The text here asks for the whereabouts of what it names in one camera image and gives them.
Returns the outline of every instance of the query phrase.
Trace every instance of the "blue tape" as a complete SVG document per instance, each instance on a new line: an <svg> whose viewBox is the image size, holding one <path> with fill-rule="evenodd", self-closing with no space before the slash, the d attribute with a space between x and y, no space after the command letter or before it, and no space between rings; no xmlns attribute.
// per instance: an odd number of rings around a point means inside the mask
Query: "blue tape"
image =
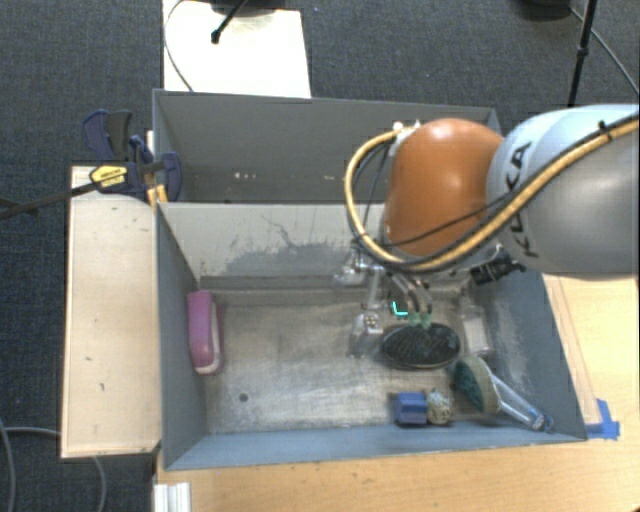
<svg viewBox="0 0 640 512"><path fill-rule="evenodd" d="M620 422L613 421L611 419L611 413L609 412L609 406L605 400L596 398L598 402L598 409L600 409L600 416L602 417L601 423L593 423L586 425L587 435L590 439L612 439L618 440L620 436Z"/></svg>

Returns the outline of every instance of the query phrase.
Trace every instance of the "blue clamp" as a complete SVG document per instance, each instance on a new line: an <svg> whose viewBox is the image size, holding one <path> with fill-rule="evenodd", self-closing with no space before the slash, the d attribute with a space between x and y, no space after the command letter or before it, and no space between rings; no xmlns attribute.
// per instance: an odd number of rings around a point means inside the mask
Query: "blue clamp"
<svg viewBox="0 0 640 512"><path fill-rule="evenodd" d="M398 393L393 401L393 419L399 425L426 425L427 399L424 393Z"/></svg>
<svg viewBox="0 0 640 512"><path fill-rule="evenodd" d="M158 181L164 181L167 198L169 201L177 201L182 188L182 167L177 153L164 153L159 162L154 162L153 153L142 137L129 137L131 116L131 112L127 111L110 113L101 109L88 115L82 122L85 144L93 150L98 160L101 163L117 162L127 169L124 183L98 187L98 191L128 195L146 201L147 191L152 185L145 183L142 176L153 173L155 177L160 173L164 175L164 180Z"/></svg>
<svg viewBox="0 0 640 512"><path fill-rule="evenodd" d="M620 422L611 419L611 413L606 401L596 398L596 402L598 403L598 409L600 409L602 421L586 425L587 435L590 439L600 438L617 441L620 436Z"/></svg>

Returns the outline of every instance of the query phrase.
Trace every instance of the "black cable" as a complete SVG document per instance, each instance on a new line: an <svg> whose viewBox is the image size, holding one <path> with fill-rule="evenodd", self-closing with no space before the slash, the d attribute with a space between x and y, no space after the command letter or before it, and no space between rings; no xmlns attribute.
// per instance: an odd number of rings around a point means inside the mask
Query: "black cable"
<svg viewBox="0 0 640 512"><path fill-rule="evenodd" d="M184 77L184 75L180 71L180 68L178 68L178 65L173 60L173 56L171 55L171 50L169 50L169 45L167 44L167 26L169 25L169 21L171 20L171 16L173 16L173 13L178 8L178 6L181 3L185 2L185 1L186 0L178 0L175 3L175 5L171 8L171 10L169 11L169 14L167 15L167 21L164 22L164 25L162 27L162 40L163 40L163 43L164 43L164 49L167 51L167 57L169 57L169 61L171 62L171 65L173 66L173 69L178 74L178 76L180 77L180 80L182 80L182 83L187 87L189 92L194 92L193 87L191 87L191 84L189 82L187 82L187 79Z"/></svg>
<svg viewBox="0 0 640 512"><path fill-rule="evenodd" d="M399 242L389 242L389 243L386 243L386 244L381 244L381 246L385 247L385 248L400 247L401 245L407 245L407 244L410 244L412 242L417 242L418 240L422 240L424 238L428 238L428 237L430 237L432 235L435 235L436 233L439 233L440 231L444 231L445 229L450 228L451 226L455 226L459 222L462 222L462 221L465 221L465 220L470 219L472 217L475 217L476 215L478 215L478 214L480 214L482 212L489 211L494 206L497 206L498 204L505 202L512 195L513 194L511 192L505 192L501 196L498 196L496 199L491 201L489 204L486 204L485 206L477 208L476 210L472 210L469 213L461 215L460 217L456 217L455 219L450 220L448 222L445 222L444 224L440 224L436 228L433 228L433 229L431 229L429 231L425 231L424 233L421 233L421 234L419 234L417 236L414 236L412 238L407 238L406 240L401 240Z"/></svg>
<svg viewBox="0 0 640 512"><path fill-rule="evenodd" d="M369 197L367 198L367 207L364 210L364 215L362 216L362 225L367 226L367 219L369 218L369 210L371 209L371 203L373 202L373 194L376 191L376 186L378 185L378 180L380 179L380 175L382 174L382 169L384 168L384 164L389 157L389 150L391 149L391 144L386 143L383 146L384 152L382 153L382 158L378 163L378 169L376 170L376 175L373 178L373 182L371 183L371 188L369 189Z"/></svg>
<svg viewBox="0 0 640 512"><path fill-rule="evenodd" d="M7 452L7 464L9 465L9 499L7 512L13 512L16 502L17 485L16 467L13 460L13 450L11 449L9 434L31 434L58 439L60 437L60 432L48 428L38 427L5 427L4 423L2 423L2 419L0 419L0 437L2 437L2 442L4 444L5 451ZM93 463L98 470L98 474L100 475L100 503L98 504L97 511L102 512L104 510L105 503L107 502L107 476L104 472L102 464L97 459L97 457L91 457L91 459L93 460Z"/></svg>
<svg viewBox="0 0 640 512"><path fill-rule="evenodd" d="M91 182L85 185L81 185L80 187L75 187L70 190L64 190L62 192L57 192L55 194L41 197L40 199L36 199L35 201L31 201L29 203L17 204L16 206L12 206L11 208L7 208L6 210L1 211L0 220L15 217L16 215L20 215L21 213L29 213L45 206L51 206L53 204L59 203L60 201L65 201L67 199L71 199L72 197L81 196L88 192L93 192L94 190L96 190L96 184Z"/></svg>
<svg viewBox="0 0 640 512"><path fill-rule="evenodd" d="M584 23L584 18L578 14L578 12L573 8L570 7L571 9L571 13L581 22ZM627 71L627 69L624 67L624 65L622 64L622 62L620 62L620 59L618 59L618 57L616 56L615 53L613 53L613 50L611 50L611 48L609 47L609 45L607 45L607 43L604 41L604 39L602 38L602 36L596 32L593 28L591 29L591 33L593 34L593 37L595 37L596 41L598 41L598 43L600 43L600 46L602 46L602 48L604 49L605 52L607 52L607 54L609 55L609 57L611 57L611 59L613 60L613 63L618 67L618 69L620 70L620 72L623 74L623 76L626 78L627 82L629 82L629 85L631 86L631 88L633 89L633 92L636 93L637 96L640 97L640 90L638 90L638 86L635 84L635 82L633 81L633 78L631 78L631 74L629 73L629 71Z"/></svg>

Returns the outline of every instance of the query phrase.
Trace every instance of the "blue block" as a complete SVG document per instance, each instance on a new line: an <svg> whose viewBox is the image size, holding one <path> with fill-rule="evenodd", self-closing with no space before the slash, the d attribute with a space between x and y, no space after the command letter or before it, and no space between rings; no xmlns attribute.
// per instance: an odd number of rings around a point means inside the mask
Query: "blue block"
<svg viewBox="0 0 640 512"><path fill-rule="evenodd" d="M427 400L423 393L404 391L393 401L393 418L400 425L426 425Z"/></svg>

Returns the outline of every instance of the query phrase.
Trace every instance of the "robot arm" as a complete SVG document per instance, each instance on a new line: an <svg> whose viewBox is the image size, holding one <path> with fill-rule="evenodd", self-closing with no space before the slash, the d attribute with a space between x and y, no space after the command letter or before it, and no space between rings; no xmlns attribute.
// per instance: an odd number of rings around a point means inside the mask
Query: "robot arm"
<svg viewBox="0 0 640 512"><path fill-rule="evenodd" d="M379 243L358 217L352 178L372 149L406 131L413 133L394 162ZM345 202L364 251L399 271L471 268L498 243L541 272L637 276L638 106L543 114L504 141L455 119L394 130L356 152Z"/></svg>

